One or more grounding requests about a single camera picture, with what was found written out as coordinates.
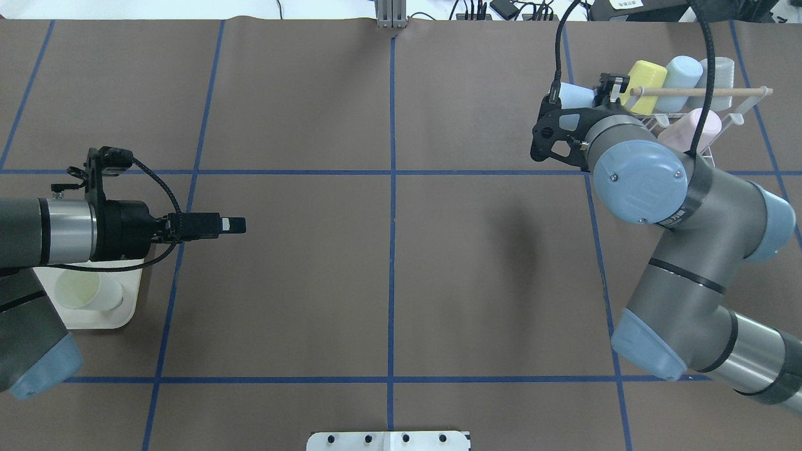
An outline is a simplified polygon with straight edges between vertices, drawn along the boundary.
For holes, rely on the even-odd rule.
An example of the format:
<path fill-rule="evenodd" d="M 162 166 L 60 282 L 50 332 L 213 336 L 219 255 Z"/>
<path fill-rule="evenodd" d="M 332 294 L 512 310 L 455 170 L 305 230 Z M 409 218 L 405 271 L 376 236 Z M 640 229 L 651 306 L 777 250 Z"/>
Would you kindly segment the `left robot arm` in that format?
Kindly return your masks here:
<path fill-rule="evenodd" d="M 243 234 L 243 217 L 169 213 L 144 202 L 4 198 L 2 242 L 2 391 L 37 396 L 83 365 L 75 339 L 35 274 L 37 267 L 143 259 L 152 244 Z"/>

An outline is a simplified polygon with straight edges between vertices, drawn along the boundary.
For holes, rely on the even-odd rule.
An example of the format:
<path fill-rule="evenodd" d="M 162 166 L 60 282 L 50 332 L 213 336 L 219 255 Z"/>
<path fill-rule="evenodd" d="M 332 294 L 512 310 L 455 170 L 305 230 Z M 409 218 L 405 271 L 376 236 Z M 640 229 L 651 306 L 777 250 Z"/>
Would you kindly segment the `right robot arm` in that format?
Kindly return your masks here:
<path fill-rule="evenodd" d="M 619 101 L 583 111 L 576 140 L 610 213 L 664 230 L 613 350 L 660 379 L 700 372 L 799 415 L 799 338 L 722 305 L 742 263 L 770 259 L 793 237 L 787 200 L 665 146 Z"/>

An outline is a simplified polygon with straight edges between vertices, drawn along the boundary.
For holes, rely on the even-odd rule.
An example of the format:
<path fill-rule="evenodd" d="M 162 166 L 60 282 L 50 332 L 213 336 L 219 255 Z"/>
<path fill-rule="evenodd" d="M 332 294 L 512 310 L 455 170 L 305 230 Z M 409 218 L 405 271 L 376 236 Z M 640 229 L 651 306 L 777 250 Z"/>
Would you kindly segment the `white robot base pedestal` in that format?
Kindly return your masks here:
<path fill-rule="evenodd" d="M 471 450 L 469 432 L 458 430 L 320 432 L 306 450 Z"/>

